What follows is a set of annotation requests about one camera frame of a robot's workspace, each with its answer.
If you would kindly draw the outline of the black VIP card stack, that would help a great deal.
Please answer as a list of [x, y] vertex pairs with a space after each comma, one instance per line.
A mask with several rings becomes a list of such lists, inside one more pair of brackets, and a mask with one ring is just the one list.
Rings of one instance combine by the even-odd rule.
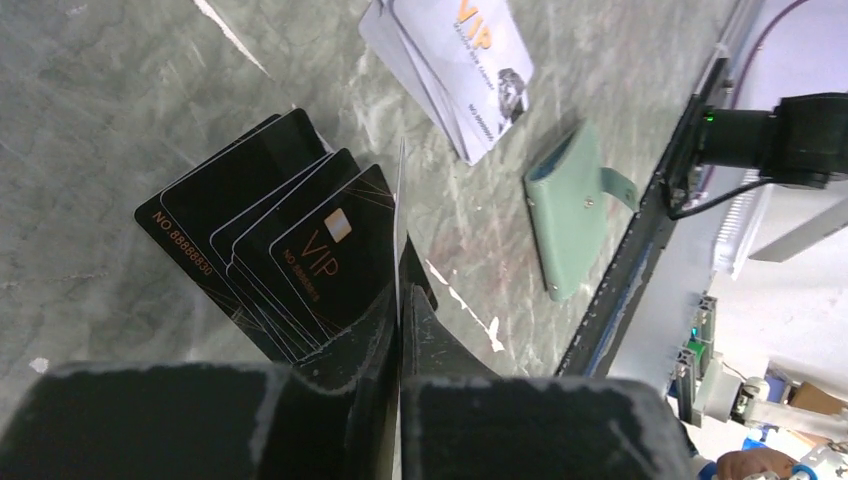
[[341, 349], [397, 274], [428, 285], [414, 245], [395, 247], [382, 169], [328, 149], [300, 108], [268, 117], [134, 218], [275, 362]]

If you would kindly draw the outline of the single black VIP card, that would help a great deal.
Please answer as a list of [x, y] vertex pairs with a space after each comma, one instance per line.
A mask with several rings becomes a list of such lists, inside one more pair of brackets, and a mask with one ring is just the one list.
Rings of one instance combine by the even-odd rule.
[[403, 189], [404, 189], [404, 167], [406, 162], [406, 140], [404, 137], [400, 138], [399, 142], [399, 150], [398, 150], [398, 164], [397, 164], [397, 174], [396, 174], [396, 182], [395, 182], [395, 195], [394, 195], [394, 217], [393, 217], [393, 266], [394, 266], [394, 290], [395, 290], [395, 323], [397, 329], [401, 328], [401, 320], [402, 320], [402, 298], [401, 298], [401, 290], [402, 290], [402, 282], [400, 275], [400, 263], [402, 257], [402, 200], [403, 200]]

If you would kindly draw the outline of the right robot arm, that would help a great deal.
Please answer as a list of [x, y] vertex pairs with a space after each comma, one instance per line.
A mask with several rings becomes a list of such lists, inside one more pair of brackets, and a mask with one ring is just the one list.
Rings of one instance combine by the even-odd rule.
[[669, 218], [698, 215], [767, 185], [823, 190], [847, 179], [845, 93], [783, 98], [772, 112], [715, 109], [699, 95], [692, 101], [701, 117], [691, 123], [694, 146], [680, 165], [755, 170], [757, 179], [692, 208], [686, 200], [670, 205]]

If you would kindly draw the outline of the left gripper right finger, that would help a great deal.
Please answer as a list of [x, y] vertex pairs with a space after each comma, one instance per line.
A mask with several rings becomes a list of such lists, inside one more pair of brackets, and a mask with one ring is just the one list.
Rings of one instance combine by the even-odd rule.
[[690, 479], [681, 425], [632, 380], [500, 377], [404, 299], [400, 393], [406, 479]]

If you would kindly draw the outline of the green card holder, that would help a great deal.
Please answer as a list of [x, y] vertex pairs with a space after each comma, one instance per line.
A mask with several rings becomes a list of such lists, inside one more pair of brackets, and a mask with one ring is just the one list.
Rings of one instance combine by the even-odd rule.
[[593, 268], [606, 238], [606, 198], [639, 211], [636, 185], [604, 165], [595, 126], [583, 120], [523, 178], [546, 291], [568, 300]]

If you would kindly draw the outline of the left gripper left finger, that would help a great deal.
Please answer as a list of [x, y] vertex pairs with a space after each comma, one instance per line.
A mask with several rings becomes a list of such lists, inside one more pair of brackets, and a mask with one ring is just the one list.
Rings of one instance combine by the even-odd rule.
[[1, 437], [5, 479], [382, 479], [391, 473], [396, 291], [314, 361], [70, 363]]

